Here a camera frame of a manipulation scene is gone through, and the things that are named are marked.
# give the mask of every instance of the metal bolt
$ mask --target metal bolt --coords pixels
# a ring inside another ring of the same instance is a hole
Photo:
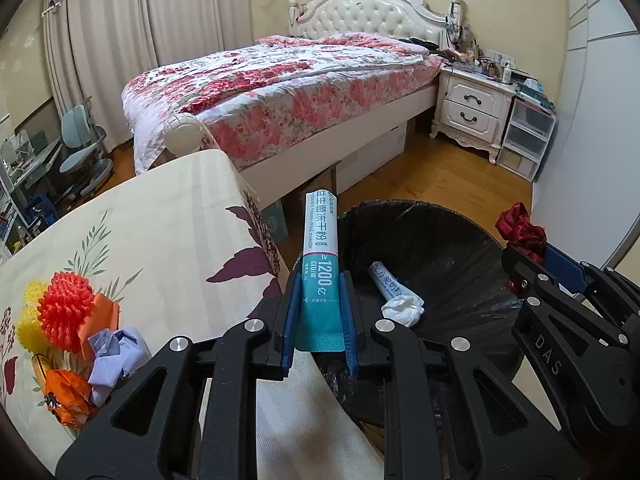
[[[174,352],[182,352],[187,346],[189,346],[189,340],[185,337],[175,337],[169,343],[169,348]]]
[[[244,329],[247,332],[260,332],[264,328],[264,322],[261,319],[250,319],[244,322]]]
[[[463,337],[455,337],[451,340],[451,346],[458,352],[466,352],[471,348],[471,343]]]
[[[391,332],[396,326],[390,319],[379,319],[376,321],[376,328],[380,332]]]

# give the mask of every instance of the white tufted headboard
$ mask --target white tufted headboard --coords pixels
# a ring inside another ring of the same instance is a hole
[[[313,0],[300,16],[289,1],[289,33],[316,40],[340,32],[370,32],[392,38],[419,38],[446,46],[446,19],[423,0]]]

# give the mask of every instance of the blue gripper pad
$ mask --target blue gripper pad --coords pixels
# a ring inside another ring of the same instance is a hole
[[[582,267],[551,244],[546,245],[545,268],[572,294],[587,290]]]
[[[342,336],[344,337],[344,355],[347,359],[349,375],[355,377],[358,374],[358,349],[356,341],[356,329],[351,315],[349,293],[344,279],[344,273],[340,273],[340,319],[342,321]]]
[[[302,289],[302,275],[296,273],[296,281],[293,284],[289,309],[287,310],[287,320],[284,325],[282,341],[282,370],[285,377],[289,377],[289,370],[293,365],[293,350],[296,343],[296,331],[300,320],[300,291]]]

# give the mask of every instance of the bed post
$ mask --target bed post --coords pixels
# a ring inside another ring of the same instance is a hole
[[[300,36],[300,26],[298,18],[300,17],[300,5],[297,0],[289,0],[289,34],[292,36]]]

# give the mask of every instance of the chair seat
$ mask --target chair seat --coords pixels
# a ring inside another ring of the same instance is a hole
[[[98,143],[94,142],[91,146],[69,155],[68,158],[60,164],[60,173],[73,173],[82,168],[82,165],[93,155],[97,148]]]

